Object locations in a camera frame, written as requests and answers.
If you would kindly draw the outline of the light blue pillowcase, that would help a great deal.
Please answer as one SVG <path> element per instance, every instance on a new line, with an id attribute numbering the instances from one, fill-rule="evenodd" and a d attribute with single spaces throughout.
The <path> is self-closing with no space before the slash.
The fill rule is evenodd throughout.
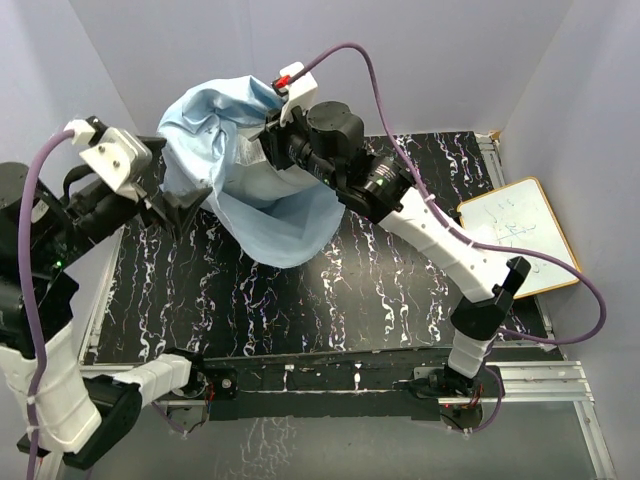
<path id="1" fill-rule="evenodd" d="M 299 167 L 276 170 L 260 142 L 247 138 L 281 105 L 251 75 L 210 80 L 175 100 L 157 131 L 167 141 L 164 190 L 185 194 L 210 187 L 203 209 L 251 259 L 292 268 L 331 241 L 345 208 L 333 190 Z"/>

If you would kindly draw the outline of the white pillow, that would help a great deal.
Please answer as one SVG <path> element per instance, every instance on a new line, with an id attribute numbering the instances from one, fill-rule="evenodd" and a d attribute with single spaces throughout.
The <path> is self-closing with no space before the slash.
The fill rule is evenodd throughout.
<path id="1" fill-rule="evenodd" d="M 267 160 L 258 140 L 240 135 L 234 163 L 228 170 L 224 191 L 256 208 L 300 193 L 319 184 L 311 174 L 297 166 L 277 171 Z"/>

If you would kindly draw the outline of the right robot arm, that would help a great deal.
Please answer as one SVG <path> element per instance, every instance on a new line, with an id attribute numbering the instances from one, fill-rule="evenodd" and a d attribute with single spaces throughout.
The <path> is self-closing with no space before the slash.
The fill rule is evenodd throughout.
<path id="1" fill-rule="evenodd" d="M 275 169 L 311 174 L 348 210 L 406 241 L 456 283 L 463 297 L 451 316 L 452 350 L 429 382 L 438 394 L 478 396 L 480 369 L 530 263 L 460 240 L 460 226 L 438 219 L 441 210 L 424 203 L 406 166 L 367 150 L 364 123 L 344 103 L 323 102 L 308 111 L 296 106 L 289 118 L 271 110 L 259 141 Z"/>

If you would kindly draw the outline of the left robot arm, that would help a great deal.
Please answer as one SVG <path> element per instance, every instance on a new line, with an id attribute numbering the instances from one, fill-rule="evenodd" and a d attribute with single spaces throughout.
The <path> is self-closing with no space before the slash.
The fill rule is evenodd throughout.
<path id="1" fill-rule="evenodd" d="M 72 346 L 71 299 L 79 285 L 65 270 L 136 217 L 180 238 L 209 192 L 166 192 L 157 207 L 147 195 L 134 202 L 101 180 L 62 198 L 38 182 L 23 238 L 28 172 L 17 162 L 1 166 L 1 370 L 27 423 L 19 450 L 60 453 L 66 465 L 89 470 L 144 407 L 173 391 L 197 398 L 208 377 L 200 354 L 177 348 L 127 372 L 84 377 Z"/>

